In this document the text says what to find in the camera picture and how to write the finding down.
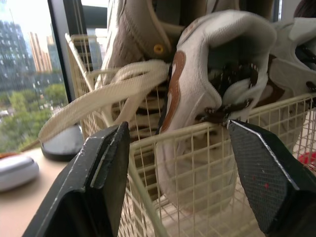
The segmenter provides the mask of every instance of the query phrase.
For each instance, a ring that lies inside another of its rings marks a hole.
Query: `black pad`
[[[229,133],[260,230],[268,237],[315,237],[316,177],[273,133],[236,120]]]
[[[117,236],[129,142],[126,122],[90,136],[57,176],[23,236]]]

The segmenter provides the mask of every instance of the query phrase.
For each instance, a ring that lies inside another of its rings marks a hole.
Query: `skyscraper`
[[[32,68],[20,25],[0,21],[0,91],[30,87]]]
[[[52,36],[47,36],[47,48],[50,57],[51,66],[54,72],[61,71],[57,46],[55,44],[54,32],[52,31]]]
[[[29,37],[36,71],[51,72],[52,65],[49,53],[43,51],[41,48],[38,35],[36,33],[29,32]]]

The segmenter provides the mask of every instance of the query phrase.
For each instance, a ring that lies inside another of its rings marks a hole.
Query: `black round object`
[[[81,150],[84,140],[81,127],[69,127],[41,144],[41,151],[45,158],[55,161],[71,161]]]

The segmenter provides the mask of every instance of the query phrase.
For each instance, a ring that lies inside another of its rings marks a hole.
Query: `shoe eyelet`
[[[162,54],[163,53],[163,46],[161,44],[156,44],[154,46],[154,52],[156,54]]]

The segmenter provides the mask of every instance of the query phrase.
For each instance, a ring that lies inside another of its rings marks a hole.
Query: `window frame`
[[[75,100],[74,85],[71,78],[71,67],[69,64],[67,42],[65,33],[69,35],[87,34],[87,28],[107,27],[107,8],[96,6],[82,6],[81,0],[48,0],[52,29],[64,77],[65,89],[68,101]]]

